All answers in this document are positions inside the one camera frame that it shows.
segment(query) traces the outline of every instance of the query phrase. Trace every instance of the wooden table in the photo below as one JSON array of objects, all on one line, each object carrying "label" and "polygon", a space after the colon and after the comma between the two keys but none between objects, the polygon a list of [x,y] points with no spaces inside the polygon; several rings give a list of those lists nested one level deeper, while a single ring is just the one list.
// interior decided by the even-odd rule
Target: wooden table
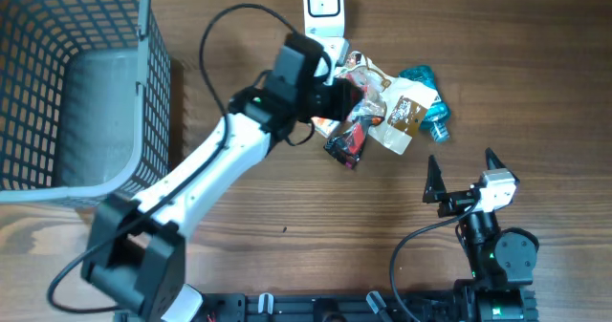
[{"label": "wooden table", "polygon": [[[183,74],[185,86],[175,107],[185,110],[173,130],[179,152],[202,142],[219,118],[197,72],[197,48],[212,15],[240,2],[265,4],[302,27],[302,0],[153,0],[183,67],[174,76],[180,88]],[[277,146],[201,223],[187,250],[188,283],[211,292],[388,290],[392,248],[437,221],[436,208],[421,203],[427,156],[437,156],[448,189],[465,189],[490,146],[521,179],[500,224],[541,242],[533,285],[541,320],[610,320],[612,0],[346,0],[346,14],[353,48],[386,73],[433,68],[453,111],[452,141],[422,134],[399,157],[370,140],[355,171],[323,151],[321,136]],[[259,11],[239,11],[214,29],[206,59],[223,99],[271,67],[285,33]],[[64,315],[44,301],[87,233],[69,210],[0,208],[0,321],[109,320]],[[451,227],[408,243],[397,273],[410,290],[470,276]],[[109,303],[76,276],[59,296]]]}]

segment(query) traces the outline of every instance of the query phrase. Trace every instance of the wooden surface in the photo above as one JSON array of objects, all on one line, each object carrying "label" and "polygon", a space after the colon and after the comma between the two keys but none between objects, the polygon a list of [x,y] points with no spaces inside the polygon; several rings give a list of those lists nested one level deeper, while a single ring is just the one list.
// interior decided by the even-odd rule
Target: wooden surface
[{"label": "wooden surface", "polygon": [[[302,27],[302,0],[153,0],[168,51],[184,68],[184,127],[175,129],[185,153],[219,118],[197,73],[199,38],[213,14],[240,2],[265,4]],[[464,189],[490,146],[521,179],[500,224],[541,243],[533,285],[541,320],[609,321],[612,0],[346,0],[346,13],[353,48],[386,73],[433,68],[453,111],[452,141],[422,134],[399,157],[370,140],[355,171],[323,151],[321,136],[279,145],[202,222],[187,250],[188,283],[247,293],[388,290],[392,248],[437,221],[436,207],[421,203],[427,156],[437,156],[448,189]],[[206,59],[224,100],[272,65],[285,33],[258,11],[214,29]],[[0,207],[0,321],[109,320],[64,315],[44,301],[87,232],[69,210]],[[451,227],[408,243],[397,273],[402,289],[450,288],[470,276]],[[76,277],[59,295],[108,303]]]}]

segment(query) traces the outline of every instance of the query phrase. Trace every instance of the blue-gray basket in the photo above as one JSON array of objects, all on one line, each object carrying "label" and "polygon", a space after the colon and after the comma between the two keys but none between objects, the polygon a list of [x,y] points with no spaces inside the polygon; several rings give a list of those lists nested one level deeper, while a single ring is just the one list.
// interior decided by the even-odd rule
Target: blue-gray basket
[{"label": "blue-gray basket", "polygon": [[167,174],[151,0],[0,0],[0,204],[98,204]]}]

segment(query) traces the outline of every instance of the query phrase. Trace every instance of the plastic bin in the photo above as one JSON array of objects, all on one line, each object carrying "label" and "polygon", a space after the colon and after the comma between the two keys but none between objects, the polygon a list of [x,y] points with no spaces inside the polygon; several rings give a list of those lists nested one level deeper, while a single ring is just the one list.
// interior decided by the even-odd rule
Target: plastic bin
[{"label": "plastic bin", "polygon": [[167,174],[150,0],[0,0],[0,203],[98,204]]}]

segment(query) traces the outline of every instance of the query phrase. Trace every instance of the bin bottom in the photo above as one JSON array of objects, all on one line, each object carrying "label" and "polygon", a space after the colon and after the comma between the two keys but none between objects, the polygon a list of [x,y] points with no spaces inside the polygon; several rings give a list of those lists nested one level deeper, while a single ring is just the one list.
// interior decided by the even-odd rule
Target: bin bottom
[{"label": "bin bottom", "polygon": [[134,147],[138,51],[90,51],[66,72],[54,186],[108,182]]}]

